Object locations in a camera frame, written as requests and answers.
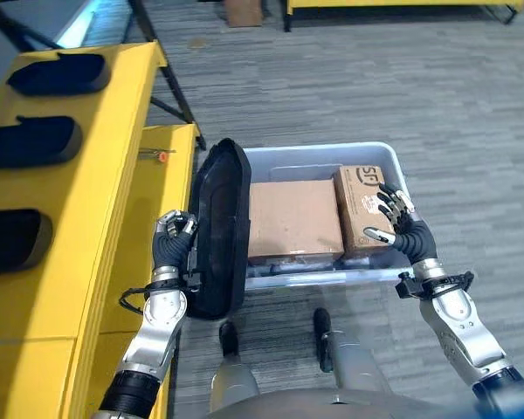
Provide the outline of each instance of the black metal frame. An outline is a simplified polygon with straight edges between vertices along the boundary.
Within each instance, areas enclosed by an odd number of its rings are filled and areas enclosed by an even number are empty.
[[[154,27],[151,24],[151,21],[149,20],[148,12],[146,11],[146,8],[143,5],[142,0],[128,0],[128,4],[132,9],[132,18],[128,21],[128,26],[125,30],[125,37],[128,35],[129,26],[131,25],[132,21],[135,20],[148,42],[158,40],[158,37],[155,34]],[[36,51],[35,46],[33,46],[33,44],[28,40],[28,38],[55,50],[62,49],[62,47],[58,45],[56,42],[52,41],[42,33],[34,31],[33,29],[27,27],[21,22],[18,22],[16,19],[7,16],[1,9],[0,31],[4,34],[5,37],[7,37],[10,40],[10,42],[20,52]],[[178,81],[176,80],[176,75],[173,73],[173,69],[169,64],[169,60],[167,59],[167,53],[161,46],[161,43],[159,43],[159,46],[161,47],[163,57],[165,57],[165,61],[167,62],[167,66],[161,67],[160,70],[163,77],[165,78],[165,81],[167,81],[169,89],[173,93],[173,96],[175,97],[176,103],[178,104],[180,110],[175,109],[170,105],[167,105],[165,102],[153,96],[150,99],[150,103],[161,108],[163,111],[170,113],[173,116],[176,116],[179,120],[182,120],[187,124],[195,124],[196,128],[198,129],[196,143],[202,150],[205,150],[206,141],[203,138],[202,133],[200,132],[200,127],[196,123],[194,115],[190,110],[189,104],[184,98],[183,91],[181,90],[181,87],[179,86]]]
[[[499,13],[500,11],[500,7],[493,7],[493,6],[486,6],[486,9],[487,11],[489,11],[489,13],[491,13],[491,15],[497,19],[499,22],[501,22],[502,24],[511,24],[514,20],[514,18],[516,17],[516,15],[518,14],[518,11],[512,7],[512,6],[509,6],[509,5],[505,5],[503,6],[507,11],[510,12],[510,14],[508,16],[501,16],[501,14]]]
[[[25,26],[16,19],[7,16],[2,9],[0,9],[0,31],[5,37],[21,52],[35,51],[36,48],[27,40],[32,38],[44,46],[52,49],[62,48],[56,42],[47,38],[40,32],[34,31],[32,28]]]

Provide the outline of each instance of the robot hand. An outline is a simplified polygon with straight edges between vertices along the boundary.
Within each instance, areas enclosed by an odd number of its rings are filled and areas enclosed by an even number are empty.
[[[193,214],[172,210],[155,223],[152,244],[154,271],[163,266],[180,268],[188,256],[197,220]]]
[[[382,183],[379,188],[382,192],[376,195],[386,206],[380,205],[378,209],[390,220],[396,234],[387,233],[375,227],[365,228],[364,233],[401,251],[408,257],[411,264],[425,259],[436,259],[435,239],[429,226],[416,212],[410,198],[402,190],[395,190]]]

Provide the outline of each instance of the robot finger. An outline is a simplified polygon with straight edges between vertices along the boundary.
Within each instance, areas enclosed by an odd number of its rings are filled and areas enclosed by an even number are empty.
[[[376,196],[378,197],[378,199],[380,199],[387,205],[389,205],[392,202],[392,198],[390,198],[389,195],[386,195],[382,192],[376,192]]]
[[[396,220],[396,222],[398,222],[398,220],[400,219],[400,216],[402,215],[402,211],[400,211],[400,209],[392,201],[388,203],[388,206],[390,207],[390,211],[392,211],[392,215],[394,216],[394,219]]]
[[[396,190],[393,187],[391,187],[390,185],[387,185],[385,183],[379,183],[378,184],[378,188],[388,196],[388,198],[397,206],[397,208],[398,208],[398,210],[400,212],[405,210],[404,203],[403,203],[403,201],[400,199],[400,197],[397,194],[398,192],[402,192],[401,190]]]
[[[365,227],[363,229],[363,233],[365,233],[365,236],[374,238],[375,240],[386,243],[390,246],[393,245],[396,241],[395,234],[387,233],[386,231],[376,229],[375,227]]]
[[[379,205],[378,210],[381,211],[392,224],[397,223],[396,217],[394,216],[394,214],[392,214],[392,211],[390,211],[384,205]]]
[[[403,204],[403,209],[408,211],[408,212],[416,212],[416,207],[415,205],[413,204],[413,202],[411,201],[411,199],[404,194],[404,192],[402,190],[397,190],[396,191],[396,196],[397,198],[400,200],[400,202]]]

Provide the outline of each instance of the yellow shelf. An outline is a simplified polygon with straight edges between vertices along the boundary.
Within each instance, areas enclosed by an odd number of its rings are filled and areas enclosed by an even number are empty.
[[[175,153],[169,154],[167,164],[153,160],[136,163],[93,359],[86,413],[82,417],[89,417],[99,406],[119,359],[140,327],[141,316],[120,307],[118,298],[128,288],[144,286],[151,279],[151,236],[155,219],[169,210],[188,207],[196,136],[194,125],[143,130],[141,147],[168,148]],[[135,297],[133,302],[143,306],[143,297]],[[166,416],[168,382],[166,380],[157,397],[152,419]]]
[[[141,317],[121,308],[118,298],[128,287],[150,280],[154,220],[168,210],[188,207],[196,136],[195,125],[143,129],[143,147],[171,148],[175,153],[169,154],[165,164],[136,163],[120,238],[112,253],[114,266],[104,281],[106,303],[97,301],[101,312],[92,318],[87,311],[81,320],[82,325],[95,324],[88,327],[95,334],[0,341],[0,418],[80,419],[90,417],[99,407],[120,357],[141,324]],[[69,292],[67,285],[63,286],[58,292]],[[15,306],[5,307],[16,314]],[[63,315],[60,311],[50,321]],[[168,384],[169,379],[157,396],[152,419],[166,417]]]
[[[0,345],[0,419],[60,417],[74,340]]]
[[[68,163],[0,170],[0,210],[36,208],[51,218],[54,227],[51,248],[41,264],[0,275],[0,313],[5,307],[8,311],[0,316],[0,351],[8,351],[9,344],[20,347],[4,359],[10,385],[0,389],[0,409],[6,412],[0,417],[20,417],[8,413],[20,411],[25,403],[17,388],[35,389],[38,380],[20,367],[31,364],[28,359],[42,366],[39,379],[44,385],[38,391],[50,400],[43,400],[42,409],[34,412],[26,408],[26,417],[56,417],[38,413],[52,411],[52,399],[63,401],[60,417],[82,417],[149,95],[156,69],[166,65],[157,43],[63,52],[103,55],[112,72],[108,86],[70,98],[25,98],[5,84],[0,87],[0,126],[16,123],[17,115],[60,114],[72,116],[84,135],[82,149]],[[10,72],[55,57],[55,51],[23,54]],[[68,347],[63,362],[37,356],[36,351],[25,354],[35,342],[57,340]],[[62,371],[56,361],[64,369],[60,391],[53,386],[57,371]]]
[[[366,6],[433,6],[433,5],[509,5],[524,9],[524,0],[287,0],[287,14],[303,7],[366,7]]]

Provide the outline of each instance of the black cable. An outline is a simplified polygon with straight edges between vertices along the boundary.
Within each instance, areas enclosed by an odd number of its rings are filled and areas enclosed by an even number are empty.
[[[134,306],[132,303],[128,302],[126,300],[127,297],[130,297],[131,295],[135,294],[144,294],[145,299],[149,298],[149,293],[154,291],[170,291],[170,290],[180,290],[181,288],[178,286],[178,281],[176,279],[166,279],[164,281],[155,281],[151,284],[147,284],[143,288],[128,288],[126,291],[124,291],[119,298],[119,304],[126,308],[127,310],[131,311],[132,313],[136,314],[142,314],[143,310],[140,307]]]
[[[132,305],[131,303],[129,303],[126,300],[126,298],[130,297],[131,295],[135,295],[135,294],[144,294],[147,291],[148,290],[146,290],[145,288],[128,288],[126,291],[124,291],[122,293],[121,297],[119,298],[119,304],[123,308],[126,308],[127,310],[130,310],[132,313],[142,314],[143,315],[143,310],[140,307],[136,307],[136,306]]]

